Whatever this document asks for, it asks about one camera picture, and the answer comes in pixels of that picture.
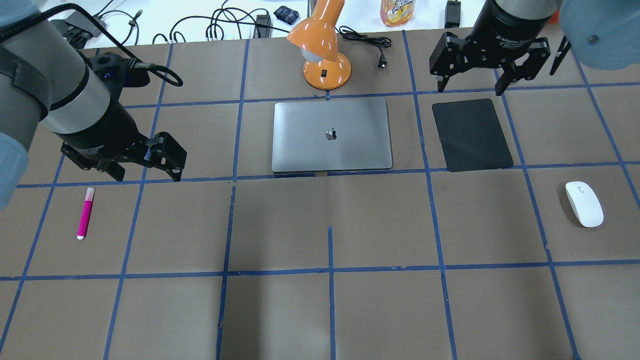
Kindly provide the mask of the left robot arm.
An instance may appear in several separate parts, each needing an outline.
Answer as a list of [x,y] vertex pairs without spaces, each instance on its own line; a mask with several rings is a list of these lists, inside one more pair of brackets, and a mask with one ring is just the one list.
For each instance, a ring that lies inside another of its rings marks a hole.
[[34,0],[1,2],[1,207],[9,205],[29,164],[38,125],[62,139],[61,152],[78,168],[96,169],[117,182],[123,163],[164,171],[180,182],[187,152],[167,132],[144,136],[120,103],[124,88],[140,88],[154,75],[175,87],[183,80],[166,66],[125,53],[86,58],[50,17],[67,10],[105,28],[82,7],[65,3],[41,12]]

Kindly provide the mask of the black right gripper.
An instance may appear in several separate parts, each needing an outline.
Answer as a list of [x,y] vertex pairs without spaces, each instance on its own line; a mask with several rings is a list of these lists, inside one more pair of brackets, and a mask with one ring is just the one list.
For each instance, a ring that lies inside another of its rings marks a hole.
[[[497,96],[519,80],[534,80],[550,58],[548,39],[537,38],[542,28],[542,14],[532,9],[513,7],[508,0],[484,3],[470,34],[470,60],[479,60],[482,68],[498,68],[507,62],[494,85]],[[438,78],[438,92],[444,92],[450,78],[466,66],[463,50],[468,43],[469,39],[452,32],[444,32],[436,42],[429,57],[429,73]],[[526,53],[522,64],[511,61]]]

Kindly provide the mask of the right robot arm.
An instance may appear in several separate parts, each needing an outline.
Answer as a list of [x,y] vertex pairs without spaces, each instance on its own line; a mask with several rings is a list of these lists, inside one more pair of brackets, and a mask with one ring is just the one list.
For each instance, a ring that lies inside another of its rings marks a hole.
[[443,92],[455,75],[502,69],[500,96],[534,80],[549,59],[554,75],[569,51],[589,68],[624,69],[639,63],[639,12],[637,0],[487,0],[466,38],[442,34],[429,71]]

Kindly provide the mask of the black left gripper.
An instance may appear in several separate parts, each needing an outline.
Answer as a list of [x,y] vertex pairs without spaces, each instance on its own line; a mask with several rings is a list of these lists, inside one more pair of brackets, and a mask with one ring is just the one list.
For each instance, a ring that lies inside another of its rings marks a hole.
[[116,182],[126,174],[121,162],[137,162],[144,157],[144,143],[149,150],[150,168],[164,171],[174,181],[182,180],[188,153],[169,132],[159,132],[149,139],[134,120],[99,121],[76,133],[61,134],[61,153],[80,170],[105,173]]

